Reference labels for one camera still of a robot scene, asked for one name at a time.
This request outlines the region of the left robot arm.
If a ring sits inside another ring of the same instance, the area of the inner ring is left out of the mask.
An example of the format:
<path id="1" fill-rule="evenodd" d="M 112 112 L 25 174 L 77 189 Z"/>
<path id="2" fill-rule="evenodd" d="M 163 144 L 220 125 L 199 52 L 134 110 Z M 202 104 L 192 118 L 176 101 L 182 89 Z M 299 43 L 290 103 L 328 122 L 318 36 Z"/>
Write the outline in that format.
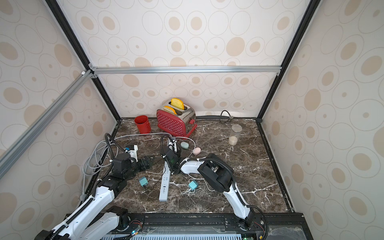
<path id="1" fill-rule="evenodd" d="M 149 170 L 153 158 L 138 159 L 135 150 L 118 154 L 110 170 L 99 182 L 94 192 L 71 215 L 52 230 L 42 230 L 36 240 L 100 240 L 113 230 L 125 231 L 131 221 L 128 210 L 111 207 L 100 218 L 100 212 L 111 203 L 137 173 Z"/>

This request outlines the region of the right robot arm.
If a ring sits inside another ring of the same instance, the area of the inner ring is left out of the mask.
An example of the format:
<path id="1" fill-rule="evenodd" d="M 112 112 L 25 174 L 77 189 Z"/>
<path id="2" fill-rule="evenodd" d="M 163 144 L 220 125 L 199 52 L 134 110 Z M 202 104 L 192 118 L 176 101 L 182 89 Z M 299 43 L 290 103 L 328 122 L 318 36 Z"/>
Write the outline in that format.
<path id="1" fill-rule="evenodd" d="M 246 202 L 237 186 L 234 170 L 226 162 L 213 153 L 198 159 L 182 159 L 181 145 L 169 135 L 161 136 L 160 150 L 172 174 L 199 174 L 214 191 L 224 194 L 235 216 L 240 219 L 242 229 L 248 230 L 255 224 L 264 230 L 265 236 L 268 234 L 265 214 L 259 207 Z"/>

